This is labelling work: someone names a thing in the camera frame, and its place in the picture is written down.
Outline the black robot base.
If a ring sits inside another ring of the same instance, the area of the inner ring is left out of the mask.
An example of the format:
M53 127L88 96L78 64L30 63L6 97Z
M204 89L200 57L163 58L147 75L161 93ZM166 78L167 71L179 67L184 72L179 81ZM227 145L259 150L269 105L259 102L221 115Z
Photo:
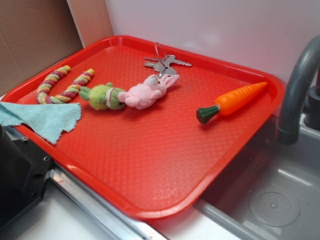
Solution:
M0 127L0 230L21 218L44 197L52 158L27 137L11 139Z

